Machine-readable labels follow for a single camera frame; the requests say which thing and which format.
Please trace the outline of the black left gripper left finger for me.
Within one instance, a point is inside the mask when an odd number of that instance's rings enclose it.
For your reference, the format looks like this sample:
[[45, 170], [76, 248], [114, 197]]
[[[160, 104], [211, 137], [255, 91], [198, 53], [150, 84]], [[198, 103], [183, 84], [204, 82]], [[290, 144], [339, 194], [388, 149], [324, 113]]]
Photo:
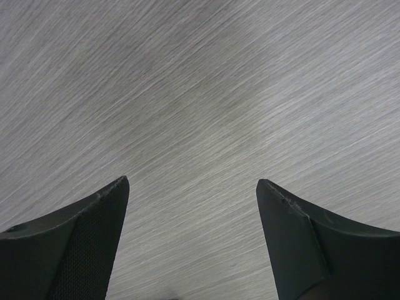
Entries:
[[129, 199], [122, 176], [1, 233], [1, 299], [105, 299]]

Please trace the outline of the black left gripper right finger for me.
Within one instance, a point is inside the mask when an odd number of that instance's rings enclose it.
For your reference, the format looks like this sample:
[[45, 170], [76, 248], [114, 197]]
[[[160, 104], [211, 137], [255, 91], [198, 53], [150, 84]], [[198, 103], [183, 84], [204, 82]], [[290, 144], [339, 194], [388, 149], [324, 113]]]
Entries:
[[279, 299], [399, 299], [399, 232], [340, 216], [267, 179], [256, 196]]

